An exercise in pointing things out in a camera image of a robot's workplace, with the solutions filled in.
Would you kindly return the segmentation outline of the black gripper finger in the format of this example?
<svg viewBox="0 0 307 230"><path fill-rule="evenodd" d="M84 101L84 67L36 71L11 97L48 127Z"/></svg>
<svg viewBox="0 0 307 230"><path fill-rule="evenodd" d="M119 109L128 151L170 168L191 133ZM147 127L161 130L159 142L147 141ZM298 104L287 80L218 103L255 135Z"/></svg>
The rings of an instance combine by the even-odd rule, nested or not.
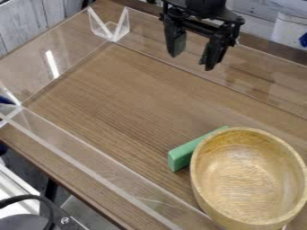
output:
<svg viewBox="0 0 307 230"><path fill-rule="evenodd" d="M206 66L206 70L211 71L215 65L223 60L228 47L232 45L232 37L222 33L207 35L208 42L199 64Z"/></svg>
<svg viewBox="0 0 307 230"><path fill-rule="evenodd" d="M175 21L168 15L164 16L164 37L170 55L176 58L186 48L187 33L180 21Z"/></svg>

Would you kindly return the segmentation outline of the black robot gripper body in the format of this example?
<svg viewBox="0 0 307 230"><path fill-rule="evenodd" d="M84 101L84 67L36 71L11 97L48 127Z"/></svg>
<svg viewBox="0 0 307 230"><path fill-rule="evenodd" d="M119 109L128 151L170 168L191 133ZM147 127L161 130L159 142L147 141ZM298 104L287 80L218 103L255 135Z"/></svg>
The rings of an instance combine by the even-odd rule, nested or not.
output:
<svg viewBox="0 0 307 230"><path fill-rule="evenodd" d="M202 34L222 33L232 37L232 47L238 43L244 19L226 6L227 0L161 0L160 20L168 15L180 21L183 29Z"/></svg>

